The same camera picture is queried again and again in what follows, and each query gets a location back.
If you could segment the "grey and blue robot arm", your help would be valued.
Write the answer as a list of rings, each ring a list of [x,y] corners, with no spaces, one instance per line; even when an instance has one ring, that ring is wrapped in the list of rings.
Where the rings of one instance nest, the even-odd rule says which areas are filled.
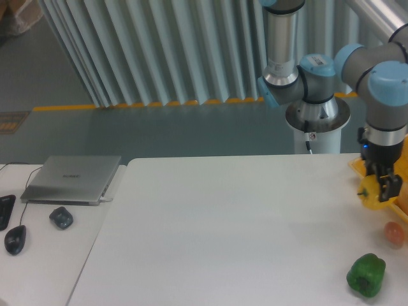
[[[381,40],[372,49],[359,44],[341,48],[334,58],[306,55],[295,62],[298,13],[303,1],[262,1],[267,14],[268,63],[258,89],[272,107],[287,105],[287,122],[305,135],[340,129],[350,117],[335,98],[339,78],[364,100],[365,125],[358,130],[367,181],[362,201],[386,203],[396,198],[402,178],[394,171],[407,134],[407,13],[394,1],[349,1],[349,7]]]

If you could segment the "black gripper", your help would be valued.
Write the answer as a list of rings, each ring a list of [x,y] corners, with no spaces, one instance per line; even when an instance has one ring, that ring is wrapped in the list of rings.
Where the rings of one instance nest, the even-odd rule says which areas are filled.
[[[402,178],[394,172],[394,164],[402,155],[404,129],[381,131],[372,126],[358,129],[357,141],[366,176],[375,175],[379,184],[379,201],[397,197]]]

